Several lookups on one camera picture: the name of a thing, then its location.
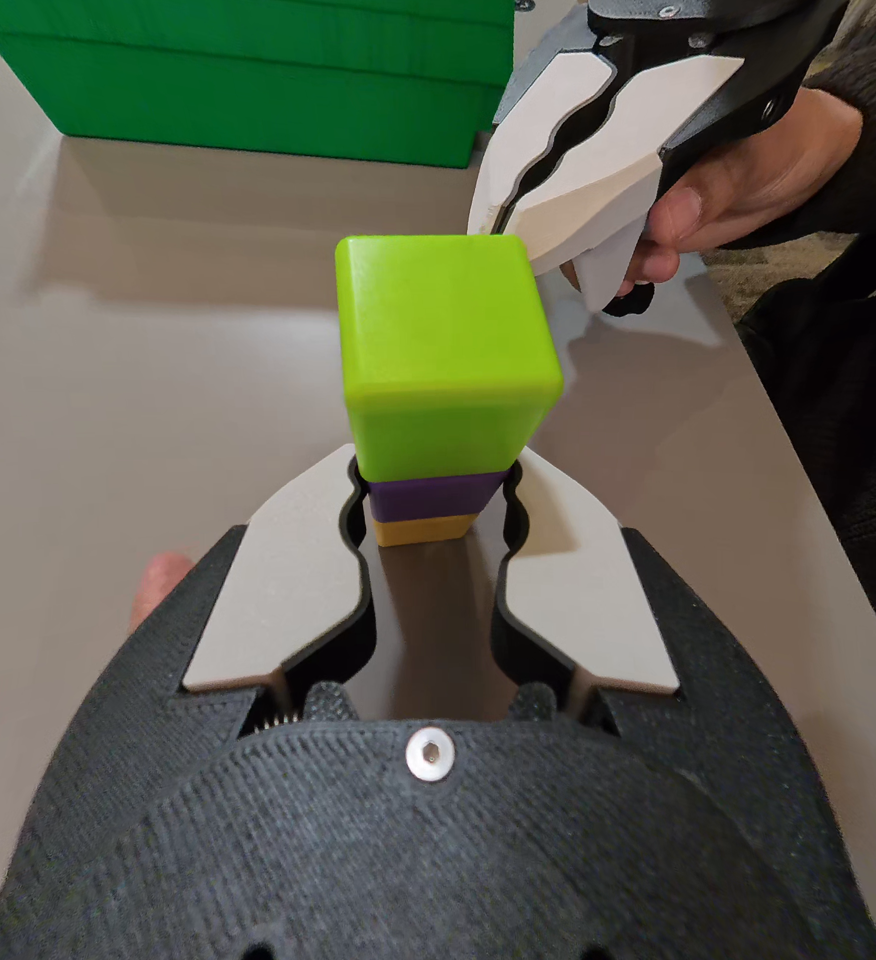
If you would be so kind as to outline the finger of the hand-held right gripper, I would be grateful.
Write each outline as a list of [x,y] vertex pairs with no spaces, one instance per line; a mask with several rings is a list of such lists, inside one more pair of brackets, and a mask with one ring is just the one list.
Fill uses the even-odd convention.
[[658,194],[660,148],[743,63],[695,55],[643,70],[624,85],[600,129],[516,204],[512,233],[535,275],[572,260],[578,276],[626,274]]
[[524,176],[554,146],[564,121],[593,102],[617,68],[594,53],[530,53],[495,114],[468,215],[468,234],[493,234]]

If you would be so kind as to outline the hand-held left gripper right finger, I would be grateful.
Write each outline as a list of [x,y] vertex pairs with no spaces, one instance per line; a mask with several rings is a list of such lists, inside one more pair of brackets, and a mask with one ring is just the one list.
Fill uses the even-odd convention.
[[624,532],[579,482],[528,447],[502,487],[507,551],[491,647],[518,686],[548,687],[581,719],[601,690],[666,702],[680,689]]

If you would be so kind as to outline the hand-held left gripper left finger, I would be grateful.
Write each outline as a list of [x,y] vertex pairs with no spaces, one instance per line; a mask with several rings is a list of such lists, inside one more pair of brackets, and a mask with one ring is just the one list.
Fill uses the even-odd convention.
[[321,682],[344,684],[376,646],[365,497],[346,443],[252,516],[182,684],[262,687],[284,714]]

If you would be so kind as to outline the yellow cube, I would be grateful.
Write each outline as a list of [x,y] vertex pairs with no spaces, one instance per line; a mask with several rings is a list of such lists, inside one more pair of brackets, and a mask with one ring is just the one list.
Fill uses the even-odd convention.
[[387,522],[373,518],[372,523],[378,545],[395,547],[459,539],[468,533],[477,517],[477,513],[470,513]]

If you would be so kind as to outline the purple cube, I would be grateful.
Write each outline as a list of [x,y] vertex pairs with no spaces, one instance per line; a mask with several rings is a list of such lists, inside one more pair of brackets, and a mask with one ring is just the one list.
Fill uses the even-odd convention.
[[411,522],[477,515],[507,472],[461,474],[403,481],[368,481],[372,516],[378,522]]

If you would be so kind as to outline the lime green cube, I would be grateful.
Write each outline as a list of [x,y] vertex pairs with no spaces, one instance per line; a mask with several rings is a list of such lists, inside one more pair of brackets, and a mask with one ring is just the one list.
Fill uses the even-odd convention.
[[335,267],[363,478],[507,471],[564,390],[524,243],[510,234],[350,236]]

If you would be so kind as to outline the green plastic bin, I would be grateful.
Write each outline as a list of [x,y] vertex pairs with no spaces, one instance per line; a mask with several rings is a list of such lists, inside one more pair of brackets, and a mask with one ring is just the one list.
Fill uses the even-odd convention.
[[75,138],[464,168],[508,1],[0,1],[0,55]]

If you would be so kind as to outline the grey desk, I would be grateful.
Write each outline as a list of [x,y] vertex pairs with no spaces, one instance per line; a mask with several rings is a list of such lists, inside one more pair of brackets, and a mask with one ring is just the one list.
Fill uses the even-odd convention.
[[[461,230],[474,175],[64,138],[0,57],[0,886],[148,561],[350,439],[336,244]],[[704,266],[632,319],[542,296],[568,393],[534,449],[760,666],[876,922],[876,616]]]

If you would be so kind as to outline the person's right hand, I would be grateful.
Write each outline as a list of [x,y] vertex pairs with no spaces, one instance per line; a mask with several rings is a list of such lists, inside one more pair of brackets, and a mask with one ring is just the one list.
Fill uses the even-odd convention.
[[680,257],[725,246],[806,203],[852,155],[861,112],[801,88],[773,126],[694,164],[651,207],[617,295],[670,280]]

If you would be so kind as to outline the person's dark clothing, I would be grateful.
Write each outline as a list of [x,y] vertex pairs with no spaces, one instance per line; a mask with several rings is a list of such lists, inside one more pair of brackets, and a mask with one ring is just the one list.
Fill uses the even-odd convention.
[[738,332],[876,613],[876,294],[788,280]]

